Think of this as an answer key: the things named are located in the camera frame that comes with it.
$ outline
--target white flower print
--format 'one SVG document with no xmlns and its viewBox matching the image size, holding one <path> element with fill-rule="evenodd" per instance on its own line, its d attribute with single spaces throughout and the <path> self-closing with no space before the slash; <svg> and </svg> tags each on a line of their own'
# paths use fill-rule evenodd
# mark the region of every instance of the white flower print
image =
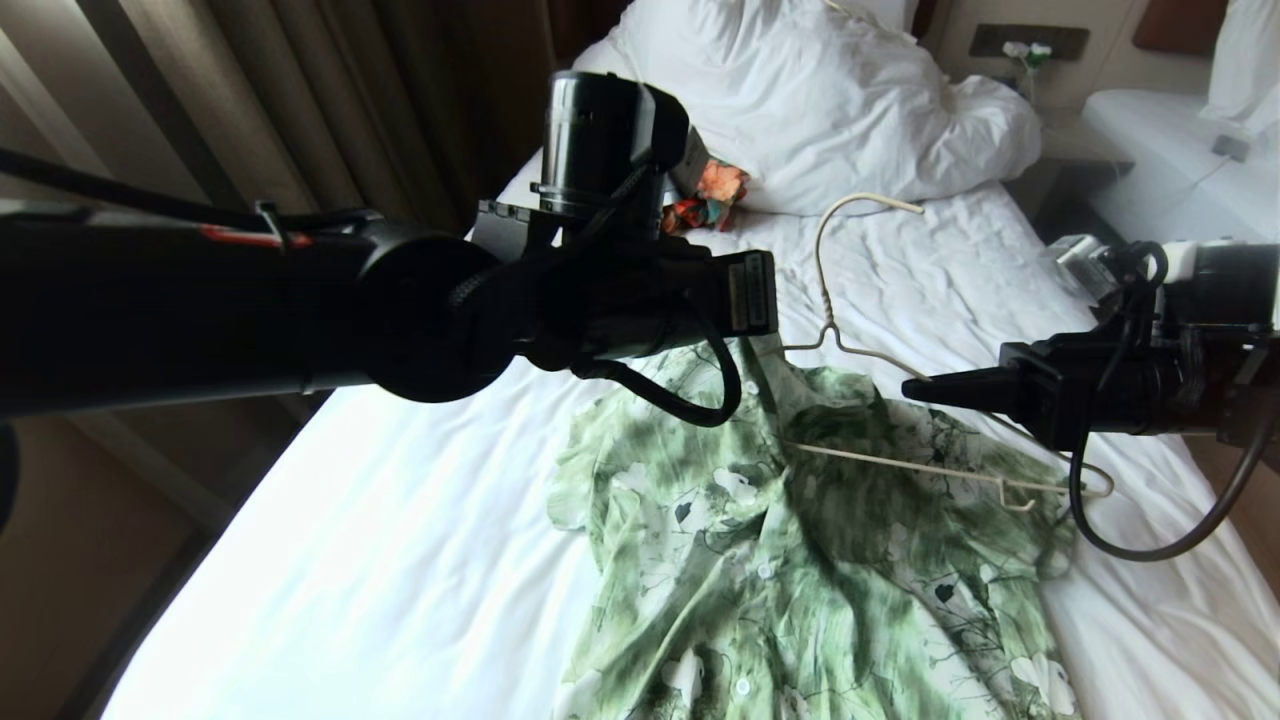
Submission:
<svg viewBox="0 0 1280 720">
<path fill-rule="evenodd" d="M 750 505 L 751 502 L 755 502 L 755 496 L 760 492 L 755 489 L 750 480 L 728 468 L 717 468 L 712 474 L 712 478 L 716 480 L 716 484 L 728 492 L 730 497 L 733 498 L 733 502 L 740 505 Z"/>
<path fill-rule="evenodd" d="M 640 396 L 631 397 L 627 402 L 627 414 L 634 420 L 648 420 L 653 416 L 653 404 Z"/>
<path fill-rule="evenodd" d="M 1044 657 L 1043 652 L 1037 652 L 1034 657 L 1014 659 L 1009 669 L 1019 680 L 1036 685 L 1041 692 L 1041 700 L 1053 712 L 1059 715 L 1075 712 L 1075 692 L 1066 679 L 1066 670 L 1056 661 Z"/>
<path fill-rule="evenodd" d="M 554 720 L 590 717 L 595 714 L 595 696 L 600 692 L 600 671 L 588 670 L 576 683 L 564 683 L 556 692 Z"/>
<path fill-rule="evenodd" d="M 1057 575 L 1065 574 L 1071 569 L 1071 556 L 1069 555 L 1070 547 L 1068 548 L 1055 548 L 1053 555 L 1050 555 L 1048 562 L 1044 564 L 1044 574 L 1050 578 L 1056 578 Z"/>
<path fill-rule="evenodd" d="M 712 521 L 712 506 L 701 491 L 684 502 L 677 502 L 672 512 L 676 515 L 676 527 L 682 533 L 705 530 Z"/>
<path fill-rule="evenodd" d="M 748 541 L 724 553 L 724 564 L 728 577 L 735 583 L 741 583 L 750 571 L 750 562 L 755 557 L 755 541 Z"/>
<path fill-rule="evenodd" d="M 891 562 L 906 560 L 906 543 L 911 539 L 911 532 L 902 523 L 893 523 L 888 529 L 888 559 Z"/>
<path fill-rule="evenodd" d="M 680 692 L 680 700 L 686 708 L 694 706 L 694 701 L 703 694 L 703 659 L 698 657 L 694 648 L 685 651 L 678 662 L 667 662 L 662 666 L 662 682 L 673 691 Z"/>
<path fill-rule="evenodd" d="M 782 720 L 809 720 L 809 701 L 800 694 L 800 691 L 783 687 L 782 696 L 778 697 L 777 716 Z"/>
<path fill-rule="evenodd" d="M 640 495 L 645 495 L 652 489 L 649 487 L 649 468 L 644 462 L 632 462 L 630 468 L 613 475 L 611 482 L 617 487 L 625 487 Z"/>
<path fill-rule="evenodd" d="M 1057 495 L 1057 512 L 1055 516 L 1061 520 L 1071 511 L 1071 498 L 1064 493 Z"/>
<path fill-rule="evenodd" d="M 991 694 L 998 697 L 1002 701 L 1014 700 L 1014 675 L 1009 671 L 1009 667 L 1001 667 L 996 670 L 992 675 L 987 678 L 987 687 L 991 688 Z"/>
<path fill-rule="evenodd" d="M 982 502 L 983 489 L 987 488 L 987 483 L 982 480 L 973 480 L 969 478 L 946 478 L 945 475 L 936 475 L 936 483 L 940 483 L 946 492 L 951 493 L 951 502 L 956 507 L 968 507 L 975 502 Z"/>
</svg>

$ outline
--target white pillow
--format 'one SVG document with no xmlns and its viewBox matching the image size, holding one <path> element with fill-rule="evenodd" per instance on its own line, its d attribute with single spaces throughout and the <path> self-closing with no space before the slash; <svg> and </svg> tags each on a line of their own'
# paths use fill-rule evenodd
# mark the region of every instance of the white pillow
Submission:
<svg viewBox="0 0 1280 720">
<path fill-rule="evenodd" d="M 831 0 L 831 3 L 854 14 L 865 10 L 882 28 L 896 32 L 911 32 L 915 9 L 920 6 L 920 0 Z"/>
<path fill-rule="evenodd" d="M 952 86 L 897 32 L 823 0 L 636 0 L 575 68 L 675 95 L 712 155 L 751 173 L 742 205 L 817 215 L 850 192 L 945 197 L 1039 156 L 1030 106 Z M 865 204 L 851 211 L 870 211 Z"/>
<path fill-rule="evenodd" d="M 1201 115 L 1260 136 L 1280 120 L 1280 3 L 1231 0 Z"/>
</svg>

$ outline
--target colorful cloth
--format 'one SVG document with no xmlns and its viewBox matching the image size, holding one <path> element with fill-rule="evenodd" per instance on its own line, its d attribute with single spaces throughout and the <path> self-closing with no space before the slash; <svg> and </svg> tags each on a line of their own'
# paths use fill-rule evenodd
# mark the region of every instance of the colorful cloth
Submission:
<svg viewBox="0 0 1280 720">
<path fill-rule="evenodd" d="M 1074 716 L 1036 593 L 1069 565 L 1060 502 L 1012 512 L 988 483 L 782 438 L 1038 483 L 1059 474 L 883 400 L 865 377 L 796 369 L 746 341 L 733 354 L 742 405 L 719 428 L 621 391 L 573 424 L 548 510 L 588 532 L 603 582 L 556 717 Z M 705 345 L 637 369 L 719 401 Z"/>
<path fill-rule="evenodd" d="M 680 200 L 662 210 L 662 232 L 680 234 L 690 228 L 712 225 L 718 231 L 728 228 L 730 210 L 746 197 L 746 183 L 751 179 L 745 170 L 726 165 L 714 158 L 707 161 L 698 181 L 694 197 Z"/>
</svg>

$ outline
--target nightstand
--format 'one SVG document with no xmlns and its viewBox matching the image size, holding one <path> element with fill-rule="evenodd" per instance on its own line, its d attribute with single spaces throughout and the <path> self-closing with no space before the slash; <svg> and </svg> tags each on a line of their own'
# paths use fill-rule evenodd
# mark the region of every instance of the nightstand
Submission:
<svg viewBox="0 0 1280 720">
<path fill-rule="evenodd" d="M 1124 242 L 1093 211 L 1088 197 L 1128 173 L 1133 160 L 1078 113 L 1041 111 L 1039 117 L 1041 159 L 1005 188 L 1046 245 L 1076 233 Z"/>
</svg>

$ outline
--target headboard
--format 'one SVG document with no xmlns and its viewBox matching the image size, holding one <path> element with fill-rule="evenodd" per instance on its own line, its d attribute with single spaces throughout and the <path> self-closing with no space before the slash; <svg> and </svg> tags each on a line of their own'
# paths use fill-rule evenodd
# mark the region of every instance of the headboard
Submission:
<svg viewBox="0 0 1280 720">
<path fill-rule="evenodd" d="M 618 24 L 618 18 L 628 4 L 630 0 L 548 0 L 556 58 L 567 64 L 590 44 L 604 37 L 609 28 Z M 911 35 L 924 37 L 937 5 L 938 0 L 920 0 L 911 22 Z"/>
<path fill-rule="evenodd" d="M 1140 50 L 1212 55 L 1228 0 L 1151 0 L 1133 33 Z"/>
</svg>

